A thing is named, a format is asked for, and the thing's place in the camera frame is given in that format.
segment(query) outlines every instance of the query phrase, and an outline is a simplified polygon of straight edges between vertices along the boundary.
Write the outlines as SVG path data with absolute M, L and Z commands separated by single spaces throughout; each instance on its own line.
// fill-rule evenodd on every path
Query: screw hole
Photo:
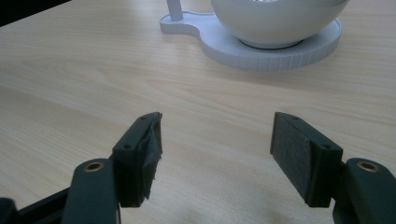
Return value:
M 368 172 L 372 172 L 372 173 L 375 173 L 375 172 L 379 171 L 379 168 L 378 168 L 377 165 L 375 165 L 375 164 L 373 164 L 371 162 L 368 162 L 368 161 L 359 161 L 358 162 L 358 166 L 361 169 L 363 169 L 365 171 L 368 171 Z
M 85 167 L 85 172 L 95 172 L 102 169 L 105 165 L 102 162 L 95 161 Z

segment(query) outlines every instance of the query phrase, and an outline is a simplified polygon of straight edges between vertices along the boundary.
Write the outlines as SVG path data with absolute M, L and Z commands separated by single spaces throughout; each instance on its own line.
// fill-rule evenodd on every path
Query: white plastic stand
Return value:
M 286 49 L 255 49 L 231 35 L 215 14 L 181 12 L 179 1 L 167 0 L 170 13 L 161 18 L 166 34 L 193 35 L 213 60 L 231 67 L 255 71 L 288 70 L 316 63 L 329 56 L 338 45 L 342 24 L 336 19 L 317 34 Z

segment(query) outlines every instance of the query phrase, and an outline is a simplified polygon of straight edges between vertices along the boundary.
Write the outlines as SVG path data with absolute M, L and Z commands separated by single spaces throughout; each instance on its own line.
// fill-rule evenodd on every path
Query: table surface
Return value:
M 211 12 L 210 1 L 181 1 Z M 396 174 L 396 1 L 352 0 L 325 60 L 282 72 L 234 69 L 197 38 L 166 35 L 166 1 L 65 3 L 0 28 L 0 197 L 19 208 L 106 158 L 140 116 L 163 113 L 150 199 L 123 223 L 332 223 L 270 155 L 276 111 Z

